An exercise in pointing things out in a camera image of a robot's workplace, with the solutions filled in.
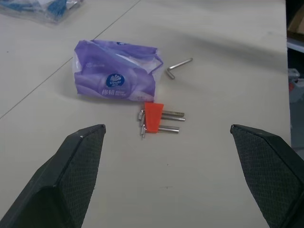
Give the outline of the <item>purple tissue pack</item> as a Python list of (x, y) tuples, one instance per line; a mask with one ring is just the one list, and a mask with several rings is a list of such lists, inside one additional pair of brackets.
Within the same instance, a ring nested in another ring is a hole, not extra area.
[(79, 95), (154, 102), (163, 60), (155, 47), (106, 40), (81, 40), (73, 74)]

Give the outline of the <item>clear blue plastic bag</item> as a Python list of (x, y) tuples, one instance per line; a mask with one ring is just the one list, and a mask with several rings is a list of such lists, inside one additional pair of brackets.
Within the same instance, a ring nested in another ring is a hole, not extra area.
[(0, 0), (0, 14), (57, 24), (83, 3), (84, 0)]

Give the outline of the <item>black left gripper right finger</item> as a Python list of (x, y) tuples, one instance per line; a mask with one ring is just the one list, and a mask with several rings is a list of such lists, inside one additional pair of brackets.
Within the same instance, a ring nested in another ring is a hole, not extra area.
[(234, 124), (247, 186), (270, 228), (304, 228), (304, 160), (278, 135)]

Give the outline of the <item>grey machine with red parts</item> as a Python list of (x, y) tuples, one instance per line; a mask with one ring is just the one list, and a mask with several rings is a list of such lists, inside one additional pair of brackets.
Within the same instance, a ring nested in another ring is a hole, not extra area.
[(304, 98), (304, 78), (295, 68), (288, 69), (289, 102), (296, 103)]

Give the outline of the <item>cardboard box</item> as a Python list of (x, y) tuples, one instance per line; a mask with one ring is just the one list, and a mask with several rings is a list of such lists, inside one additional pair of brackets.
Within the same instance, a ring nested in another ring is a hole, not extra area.
[(304, 18), (304, 0), (286, 0), (287, 33), (297, 32), (297, 28)]

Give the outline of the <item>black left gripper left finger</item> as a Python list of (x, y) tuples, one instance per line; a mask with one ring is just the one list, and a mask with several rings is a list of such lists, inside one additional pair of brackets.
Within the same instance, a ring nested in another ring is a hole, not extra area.
[(37, 169), (0, 228), (81, 228), (95, 189), (104, 124), (80, 129)]

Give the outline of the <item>red plastic hex key holder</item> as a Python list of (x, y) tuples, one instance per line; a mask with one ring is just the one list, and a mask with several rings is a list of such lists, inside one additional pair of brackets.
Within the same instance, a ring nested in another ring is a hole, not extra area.
[(164, 104), (145, 102), (145, 122), (148, 133), (157, 133), (162, 117)]

